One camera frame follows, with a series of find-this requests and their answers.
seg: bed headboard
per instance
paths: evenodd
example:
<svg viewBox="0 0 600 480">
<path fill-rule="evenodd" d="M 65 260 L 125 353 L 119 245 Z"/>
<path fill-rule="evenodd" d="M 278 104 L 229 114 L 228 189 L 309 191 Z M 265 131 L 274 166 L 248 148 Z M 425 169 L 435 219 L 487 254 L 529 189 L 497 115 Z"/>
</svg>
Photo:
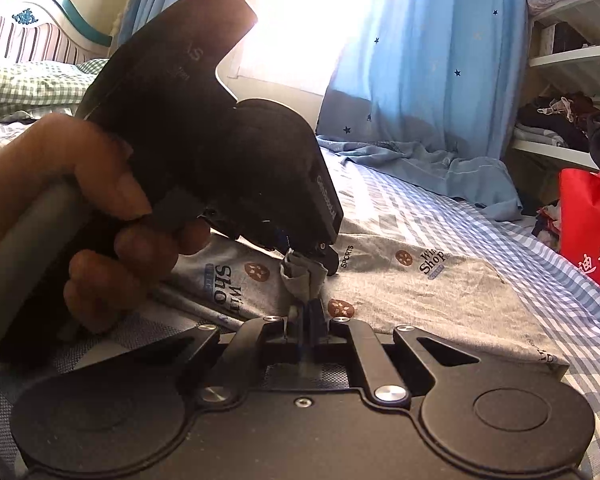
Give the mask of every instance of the bed headboard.
<svg viewBox="0 0 600 480">
<path fill-rule="evenodd" d="M 0 0 L 0 57 L 13 62 L 108 57 L 111 39 L 70 0 Z"/>
</svg>

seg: human hand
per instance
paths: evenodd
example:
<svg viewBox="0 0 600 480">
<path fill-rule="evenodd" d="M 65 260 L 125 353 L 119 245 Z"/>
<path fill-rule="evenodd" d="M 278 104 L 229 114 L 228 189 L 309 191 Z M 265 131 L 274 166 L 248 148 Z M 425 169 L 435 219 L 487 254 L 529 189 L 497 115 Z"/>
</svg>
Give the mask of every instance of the human hand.
<svg viewBox="0 0 600 480">
<path fill-rule="evenodd" d="M 49 114 L 32 124 L 0 150 L 0 241 L 49 183 L 64 174 L 74 175 L 87 200 L 105 213 L 126 221 L 149 214 L 151 206 L 126 164 L 128 155 L 122 142 L 88 121 Z M 89 250 L 72 258 L 66 305 L 87 329 L 102 332 L 168 275 L 178 254 L 196 253 L 208 239 L 209 227 L 201 219 L 176 235 L 139 220 L 116 235 L 118 260 Z"/>
</svg>

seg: blue and white plaid bedsheet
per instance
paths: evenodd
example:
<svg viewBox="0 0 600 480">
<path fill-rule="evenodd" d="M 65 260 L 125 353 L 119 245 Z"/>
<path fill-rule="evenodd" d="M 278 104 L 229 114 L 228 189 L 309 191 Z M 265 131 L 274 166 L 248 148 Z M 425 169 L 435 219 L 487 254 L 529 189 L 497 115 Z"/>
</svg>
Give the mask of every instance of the blue and white plaid bedsheet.
<svg viewBox="0 0 600 480">
<path fill-rule="evenodd" d="M 487 220 L 474 207 L 434 195 L 323 150 L 346 217 L 378 235 L 421 247 L 483 258 L 511 283 L 554 339 L 570 370 L 564 381 L 583 393 L 596 415 L 596 433 L 580 471 L 600 480 L 600 288 L 576 267 L 519 227 Z M 197 320 L 148 303 L 106 339 L 63 349 L 46 374 L 106 358 L 185 330 Z M 0 365 L 0 476 L 16 476 L 24 464 L 8 418 L 18 394 L 36 377 Z"/>
</svg>

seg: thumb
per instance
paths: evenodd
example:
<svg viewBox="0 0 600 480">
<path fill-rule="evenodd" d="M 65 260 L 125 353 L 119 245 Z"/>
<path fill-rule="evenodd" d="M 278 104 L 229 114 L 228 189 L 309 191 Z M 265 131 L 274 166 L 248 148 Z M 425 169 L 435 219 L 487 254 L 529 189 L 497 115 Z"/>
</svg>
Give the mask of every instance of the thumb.
<svg viewBox="0 0 600 480">
<path fill-rule="evenodd" d="M 121 142 L 96 124 L 49 114 L 0 150 L 0 240 L 56 178 L 75 175 L 83 195 L 121 220 L 151 212 Z"/>
</svg>

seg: red tote bag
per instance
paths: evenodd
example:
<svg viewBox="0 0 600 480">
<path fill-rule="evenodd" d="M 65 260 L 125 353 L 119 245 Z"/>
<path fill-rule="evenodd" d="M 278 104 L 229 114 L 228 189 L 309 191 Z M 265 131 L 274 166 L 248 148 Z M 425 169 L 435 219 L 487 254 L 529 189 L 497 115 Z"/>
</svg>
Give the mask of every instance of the red tote bag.
<svg viewBox="0 0 600 480">
<path fill-rule="evenodd" d="M 560 254 L 600 285 L 600 173 L 560 172 Z"/>
</svg>

